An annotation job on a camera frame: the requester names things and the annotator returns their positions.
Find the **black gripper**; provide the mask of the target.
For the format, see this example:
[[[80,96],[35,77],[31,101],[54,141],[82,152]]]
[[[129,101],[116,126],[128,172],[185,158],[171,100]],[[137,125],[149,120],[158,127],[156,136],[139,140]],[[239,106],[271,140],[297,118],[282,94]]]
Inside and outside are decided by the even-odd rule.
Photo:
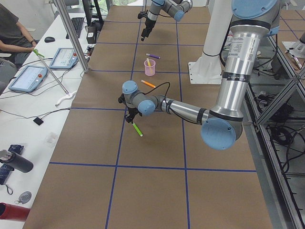
[[[145,28],[143,29],[141,33],[141,38],[149,37],[150,33],[152,32],[153,28],[155,26],[155,21],[150,20],[149,18],[145,21]]]
[[[127,109],[128,109],[128,114],[125,115],[125,121],[127,123],[133,123],[133,120],[135,116],[139,113],[139,111],[137,108],[127,107]]]

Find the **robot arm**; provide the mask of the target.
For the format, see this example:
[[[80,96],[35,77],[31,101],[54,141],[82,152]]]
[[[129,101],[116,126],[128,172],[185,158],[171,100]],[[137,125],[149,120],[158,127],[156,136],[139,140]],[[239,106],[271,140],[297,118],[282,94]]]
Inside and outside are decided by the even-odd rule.
[[[152,95],[138,89],[134,81],[122,85],[118,101],[128,109],[126,121],[156,110],[174,114],[200,125],[203,141],[225,150],[234,145],[243,127],[242,101],[250,81],[261,40],[278,33],[282,0],[213,0],[202,55],[189,63],[192,84],[218,84],[215,106],[200,108],[166,95]]]
[[[192,0],[152,0],[149,10],[141,11],[138,14],[138,19],[146,19],[146,27],[141,33],[141,41],[149,37],[161,11],[164,11],[176,21],[180,21],[192,7]]]

